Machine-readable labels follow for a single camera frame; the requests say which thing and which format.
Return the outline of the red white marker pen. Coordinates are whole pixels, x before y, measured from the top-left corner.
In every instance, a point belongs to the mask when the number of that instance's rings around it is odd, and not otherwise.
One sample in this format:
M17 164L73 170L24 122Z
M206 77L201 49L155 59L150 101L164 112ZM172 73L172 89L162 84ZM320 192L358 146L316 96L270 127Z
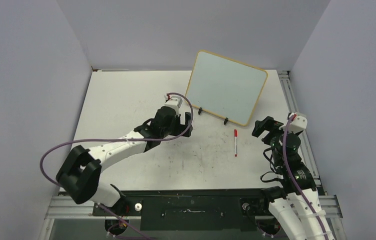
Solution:
M238 156L238 131L234 129L234 157Z

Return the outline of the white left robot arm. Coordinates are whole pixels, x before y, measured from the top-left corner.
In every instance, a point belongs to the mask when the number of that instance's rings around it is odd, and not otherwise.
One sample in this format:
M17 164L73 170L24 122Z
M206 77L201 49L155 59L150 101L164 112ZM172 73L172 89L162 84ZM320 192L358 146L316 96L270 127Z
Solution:
M107 168L136 154L145 153L170 137L190 137L192 114L181 115L169 106L157 110L150 118L117 141L95 147L77 145L71 149L56 175L56 181L76 204L93 201L105 205L112 215L121 214L125 208L123 193L113 183L100 180Z

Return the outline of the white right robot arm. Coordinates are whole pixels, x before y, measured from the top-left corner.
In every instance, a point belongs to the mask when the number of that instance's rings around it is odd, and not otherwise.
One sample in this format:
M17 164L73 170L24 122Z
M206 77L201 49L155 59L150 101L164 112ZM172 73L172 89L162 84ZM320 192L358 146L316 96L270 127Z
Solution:
M262 142L269 146L268 159L277 175L275 180L281 184L264 189L258 206L261 212L276 218L291 240L333 240L315 180L298 153L299 135L307 124L300 113L290 113L286 123L271 116L255 121L252 136L267 133Z

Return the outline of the yellow framed whiteboard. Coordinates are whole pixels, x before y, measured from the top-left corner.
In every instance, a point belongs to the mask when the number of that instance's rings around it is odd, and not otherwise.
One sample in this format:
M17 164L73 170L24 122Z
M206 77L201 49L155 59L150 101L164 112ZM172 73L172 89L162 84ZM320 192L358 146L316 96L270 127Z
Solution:
M185 96L193 107L247 126L268 79L268 72L206 50L197 52Z

